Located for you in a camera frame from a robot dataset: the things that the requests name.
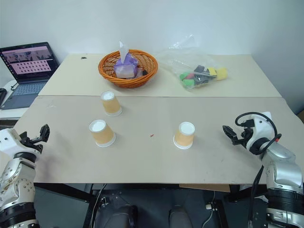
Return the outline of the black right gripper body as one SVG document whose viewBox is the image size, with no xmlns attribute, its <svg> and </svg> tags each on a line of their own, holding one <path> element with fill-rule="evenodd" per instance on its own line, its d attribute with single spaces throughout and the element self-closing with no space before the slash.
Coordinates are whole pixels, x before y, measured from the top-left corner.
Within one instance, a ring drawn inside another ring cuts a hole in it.
<svg viewBox="0 0 304 228">
<path fill-rule="evenodd" d="M 239 139 L 238 144 L 242 145 L 244 148 L 247 147 L 247 143 L 252 138 L 253 130 L 252 129 L 244 129 L 241 133 L 242 139 Z"/>
</svg>

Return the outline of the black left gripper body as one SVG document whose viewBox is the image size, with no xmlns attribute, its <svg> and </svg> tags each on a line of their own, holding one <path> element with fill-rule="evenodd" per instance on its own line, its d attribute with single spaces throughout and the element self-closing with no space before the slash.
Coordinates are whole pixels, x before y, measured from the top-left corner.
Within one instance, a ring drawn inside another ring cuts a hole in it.
<svg viewBox="0 0 304 228">
<path fill-rule="evenodd" d="M 28 148 L 32 148 L 34 149 L 36 152 L 38 152 L 39 154 L 42 153 L 43 150 L 43 145 L 42 144 L 37 144 L 39 143 L 39 137 L 35 138 L 35 139 L 30 139 L 30 142 L 27 144 L 23 144 L 24 146 L 28 147 Z"/>
</svg>

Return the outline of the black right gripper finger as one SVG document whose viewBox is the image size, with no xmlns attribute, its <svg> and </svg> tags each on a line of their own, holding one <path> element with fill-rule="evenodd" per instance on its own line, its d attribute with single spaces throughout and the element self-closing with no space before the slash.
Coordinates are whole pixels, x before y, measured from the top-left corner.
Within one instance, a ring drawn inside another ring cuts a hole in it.
<svg viewBox="0 0 304 228">
<path fill-rule="evenodd" d="M 227 125 L 222 126 L 225 135 L 232 141 L 233 145 L 237 145 L 238 137 L 237 134 L 233 131 L 233 129 Z"/>
</svg>

